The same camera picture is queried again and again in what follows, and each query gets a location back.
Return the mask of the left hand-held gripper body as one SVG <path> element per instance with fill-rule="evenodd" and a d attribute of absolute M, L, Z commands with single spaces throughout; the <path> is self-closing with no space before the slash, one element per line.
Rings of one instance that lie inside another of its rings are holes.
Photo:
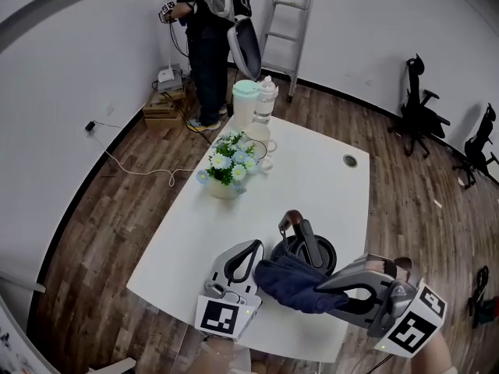
<path fill-rule="evenodd" d="M 233 282 L 215 272 L 205 282 L 204 294 L 198 296 L 195 329 L 238 341 L 262 303 L 257 290 L 252 274 L 243 282 Z"/>

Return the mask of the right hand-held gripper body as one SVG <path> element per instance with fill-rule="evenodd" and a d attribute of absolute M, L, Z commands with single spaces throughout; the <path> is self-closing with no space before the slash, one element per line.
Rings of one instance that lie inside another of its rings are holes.
<path fill-rule="evenodd" d="M 367 330 L 378 351 L 412 358 L 444 324 L 447 302 L 422 277 L 411 282 L 397 279 L 370 294 L 380 300 Z"/>

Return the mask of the person's right hand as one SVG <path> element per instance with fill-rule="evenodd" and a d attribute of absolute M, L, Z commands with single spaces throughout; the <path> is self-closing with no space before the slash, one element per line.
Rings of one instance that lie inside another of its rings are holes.
<path fill-rule="evenodd" d="M 412 260 L 407 256 L 395 259 L 371 256 L 365 263 L 365 269 L 388 284 L 395 280 L 407 282 L 411 277 Z"/>

